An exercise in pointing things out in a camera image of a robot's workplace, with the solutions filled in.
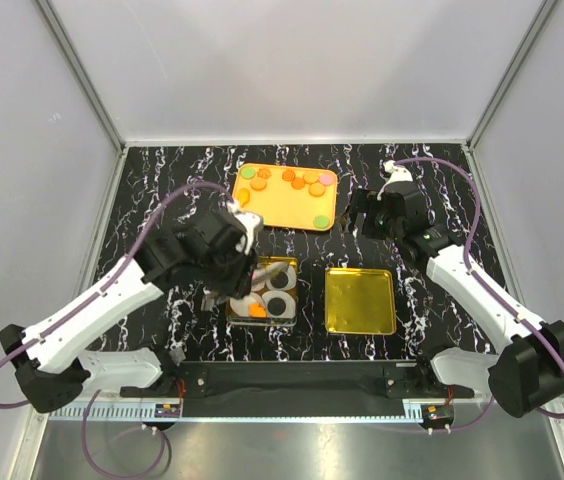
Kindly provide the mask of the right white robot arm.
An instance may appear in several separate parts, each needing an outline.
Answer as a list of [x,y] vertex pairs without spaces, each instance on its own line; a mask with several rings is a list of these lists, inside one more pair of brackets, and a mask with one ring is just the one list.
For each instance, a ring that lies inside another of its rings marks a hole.
[[564,322],[544,321],[489,277],[457,235],[430,221],[426,199],[415,184],[354,189],[342,216],[348,231],[359,216],[364,237],[393,242],[403,261],[452,296],[495,349],[481,354],[435,348],[415,374],[422,393],[434,397],[450,386],[465,387],[491,395],[515,418],[564,395]]

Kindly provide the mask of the black round cookie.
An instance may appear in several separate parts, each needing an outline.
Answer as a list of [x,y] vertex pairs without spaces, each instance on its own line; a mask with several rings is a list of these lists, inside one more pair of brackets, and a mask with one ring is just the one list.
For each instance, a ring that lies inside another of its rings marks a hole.
[[280,272],[271,278],[269,283],[271,284],[271,289],[285,290],[289,284],[289,277],[285,272]]
[[282,317],[286,312],[286,301],[280,297],[272,298],[267,303],[268,313],[272,317]]

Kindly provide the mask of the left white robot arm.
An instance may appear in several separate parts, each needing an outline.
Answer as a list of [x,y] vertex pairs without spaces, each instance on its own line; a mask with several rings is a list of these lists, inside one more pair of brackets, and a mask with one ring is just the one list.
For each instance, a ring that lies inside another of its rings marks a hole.
[[205,311],[248,296],[263,226],[260,215],[231,204],[180,228],[146,230],[138,246],[60,311],[27,328],[5,327],[0,343],[27,404],[50,413],[91,390],[170,394],[178,372],[168,354],[153,347],[96,353],[88,346],[183,278],[205,285]]

